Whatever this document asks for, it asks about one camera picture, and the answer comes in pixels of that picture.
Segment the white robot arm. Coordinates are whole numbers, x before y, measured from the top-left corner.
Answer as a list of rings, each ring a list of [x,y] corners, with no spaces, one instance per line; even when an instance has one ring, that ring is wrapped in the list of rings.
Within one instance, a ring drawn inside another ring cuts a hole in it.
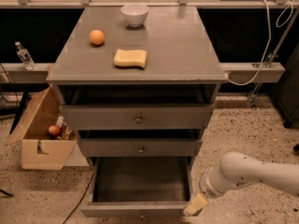
[[[227,191],[243,189],[255,183],[298,196],[299,166],[259,161],[239,152],[226,153],[217,166],[208,168],[201,175],[200,191],[191,197],[183,214],[194,216],[208,204],[208,199],[217,199]]]

